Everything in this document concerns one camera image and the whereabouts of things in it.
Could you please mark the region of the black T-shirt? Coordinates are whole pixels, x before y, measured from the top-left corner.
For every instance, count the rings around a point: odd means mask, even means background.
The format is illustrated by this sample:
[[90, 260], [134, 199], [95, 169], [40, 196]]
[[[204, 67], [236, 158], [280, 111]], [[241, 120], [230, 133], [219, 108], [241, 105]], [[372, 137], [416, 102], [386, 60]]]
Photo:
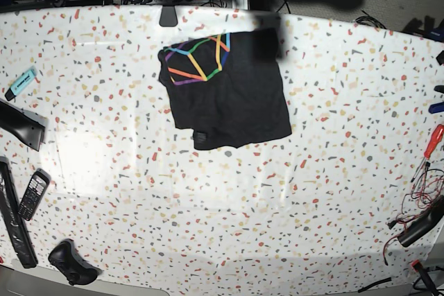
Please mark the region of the black T-shirt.
[[177, 129], [192, 130], [196, 150], [282, 139], [291, 134], [272, 28], [222, 33], [158, 53]]

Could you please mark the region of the black curved plastic part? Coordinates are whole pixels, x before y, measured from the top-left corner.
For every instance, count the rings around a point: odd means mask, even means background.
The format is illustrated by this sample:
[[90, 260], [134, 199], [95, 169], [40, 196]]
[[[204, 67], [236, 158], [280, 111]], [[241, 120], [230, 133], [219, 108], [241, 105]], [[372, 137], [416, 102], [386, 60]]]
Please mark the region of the black curved plastic part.
[[44, 142], [49, 120], [30, 110], [20, 109], [1, 99], [1, 129], [35, 151]]

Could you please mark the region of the turquoise highlighter marker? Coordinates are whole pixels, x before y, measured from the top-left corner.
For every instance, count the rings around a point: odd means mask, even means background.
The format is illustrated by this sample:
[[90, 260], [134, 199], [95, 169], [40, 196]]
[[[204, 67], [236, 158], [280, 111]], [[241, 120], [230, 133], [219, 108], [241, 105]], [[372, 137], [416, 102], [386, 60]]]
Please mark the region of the turquoise highlighter marker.
[[8, 88], [5, 93], [5, 98], [7, 101], [11, 101], [17, 97], [29, 84], [31, 84], [37, 75], [36, 69], [34, 67], [26, 70], [20, 77], [18, 77], [13, 84]]

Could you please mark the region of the black game controller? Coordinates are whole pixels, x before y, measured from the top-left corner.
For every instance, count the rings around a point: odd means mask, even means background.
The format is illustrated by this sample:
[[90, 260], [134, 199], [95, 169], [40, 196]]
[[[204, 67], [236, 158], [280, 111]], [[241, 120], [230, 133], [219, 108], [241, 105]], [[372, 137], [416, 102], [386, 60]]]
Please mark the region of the black game controller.
[[96, 281], [100, 270], [86, 262], [77, 253], [74, 242], [65, 239], [57, 244], [48, 256], [49, 263], [56, 267], [71, 286], [86, 286]]

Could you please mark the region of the blue marker pen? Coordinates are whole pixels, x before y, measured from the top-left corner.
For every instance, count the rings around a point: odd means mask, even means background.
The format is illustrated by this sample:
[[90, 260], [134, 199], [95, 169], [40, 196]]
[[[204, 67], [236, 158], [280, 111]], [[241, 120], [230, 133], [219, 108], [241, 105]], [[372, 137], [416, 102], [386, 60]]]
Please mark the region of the blue marker pen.
[[430, 114], [437, 114], [444, 112], [444, 102], [434, 103], [429, 106], [428, 112]]

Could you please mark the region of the long black bar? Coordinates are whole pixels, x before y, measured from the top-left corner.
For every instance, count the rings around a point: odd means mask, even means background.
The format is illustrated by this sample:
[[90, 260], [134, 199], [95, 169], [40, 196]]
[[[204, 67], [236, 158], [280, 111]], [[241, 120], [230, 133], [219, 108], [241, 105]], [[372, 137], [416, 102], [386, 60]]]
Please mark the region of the long black bar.
[[19, 205], [12, 181], [8, 160], [1, 157], [1, 215], [8, 232], [12, 247], [25, 269], [35, 268], [38, 264], [31, 238], [24, 219], [19, 215]]

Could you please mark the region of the red black clamp tool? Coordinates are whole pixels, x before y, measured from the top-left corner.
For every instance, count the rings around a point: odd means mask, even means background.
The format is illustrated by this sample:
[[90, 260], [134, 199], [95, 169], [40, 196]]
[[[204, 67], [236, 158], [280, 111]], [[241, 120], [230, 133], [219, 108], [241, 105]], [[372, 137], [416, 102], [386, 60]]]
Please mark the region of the red black clamp tool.
[[411, 264], [412, 268], [419, 274], [419, 279], [423, 282], [423, 291], [430, 292], [433, 296], [443, 295], [442, 292], [436, 287], [432, 278], [429, 276], [428, 271], [423, 267], [419, 260], [414, 261]]

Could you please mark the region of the black cordless phone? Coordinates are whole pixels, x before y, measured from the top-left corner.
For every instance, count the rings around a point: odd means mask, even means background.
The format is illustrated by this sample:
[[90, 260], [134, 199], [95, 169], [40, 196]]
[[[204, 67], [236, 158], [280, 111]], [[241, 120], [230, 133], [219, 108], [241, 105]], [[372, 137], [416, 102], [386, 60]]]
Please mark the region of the black cordless phone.
[[30, 221], [49, 187], [51, 177], [41, 168], [32, 174], [25, 193], [19, 203], [18, 213], [26, 221]]

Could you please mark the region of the red handled screwdriver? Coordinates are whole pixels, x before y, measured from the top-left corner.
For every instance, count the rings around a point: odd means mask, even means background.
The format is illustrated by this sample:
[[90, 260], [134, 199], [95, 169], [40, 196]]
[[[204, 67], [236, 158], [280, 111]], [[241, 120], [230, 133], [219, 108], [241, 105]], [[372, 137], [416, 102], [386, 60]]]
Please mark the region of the red handled screwdriver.
[[416, 179], [423, 164], [431, 157], [431, 154], [434, 152], [437, 145], [442, 141], [443, 131], [444, 131], [444, 125], [440, 124], [436, 126], [435, 130], [433, 131], [430, 137], [429, 143], [427, 144], [427, 147], [424, 151], [423, 159], [421, 160], [418, 168], [416, 169], [415, 174], [411, 178], [411, 182], [413, 182]]

